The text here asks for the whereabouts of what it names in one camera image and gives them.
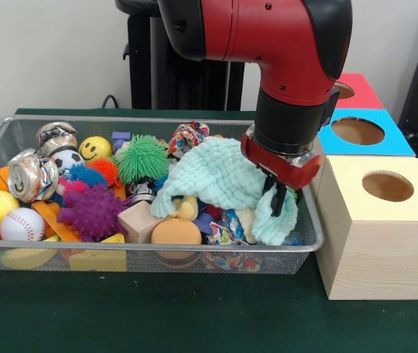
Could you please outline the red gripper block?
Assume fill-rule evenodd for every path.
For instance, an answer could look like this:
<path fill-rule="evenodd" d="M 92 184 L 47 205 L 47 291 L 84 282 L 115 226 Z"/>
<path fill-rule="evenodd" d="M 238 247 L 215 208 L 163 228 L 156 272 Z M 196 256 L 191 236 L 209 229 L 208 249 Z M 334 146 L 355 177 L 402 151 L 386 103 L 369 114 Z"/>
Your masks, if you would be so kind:
<path fill-rule="evenodd" d="M 294 190 L 305 187 L 317 175 L 322 164 L 322 158 L 311 151 L 294 158 L 275 154 L 257 143 L 252 132 L 243 135 L 241 153 L 266 175 L 263 195 L 273 185 L 276 187 L 271 201 L 272 217 L 280 216 L 287 187 Z"/>

